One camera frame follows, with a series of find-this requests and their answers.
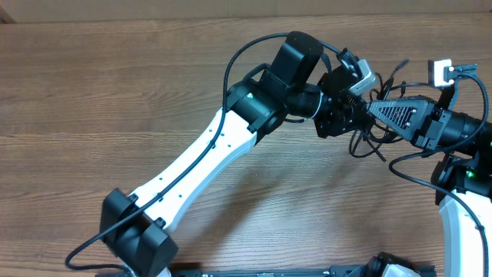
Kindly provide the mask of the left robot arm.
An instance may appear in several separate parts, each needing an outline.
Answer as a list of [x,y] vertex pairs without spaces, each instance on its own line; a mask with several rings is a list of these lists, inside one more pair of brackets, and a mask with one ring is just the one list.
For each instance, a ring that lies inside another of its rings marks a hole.
[[289,115],[327,125],[344,96],[374,87],[368,62],[349,50],[335,52],[340,65],[312,85],[308,79],[329,46],[303,32],[290,32],[270,64],[226,85],[221,108],[207,129],[163,172],[134,191],[111,192],[102,203],[101,239],[121,260],[126,276],[166,276],[178,247],[172,232],[195,199],[235,159],[249,152]]

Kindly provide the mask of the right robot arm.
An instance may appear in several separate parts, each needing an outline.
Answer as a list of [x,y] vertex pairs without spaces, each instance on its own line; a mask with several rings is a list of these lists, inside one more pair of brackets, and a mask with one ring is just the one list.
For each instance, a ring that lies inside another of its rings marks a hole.
[[444,227],[446,276],[491,274],[491,124],[425,97],[372,102],[368,111],[418,148],[438,152],[427,186]]

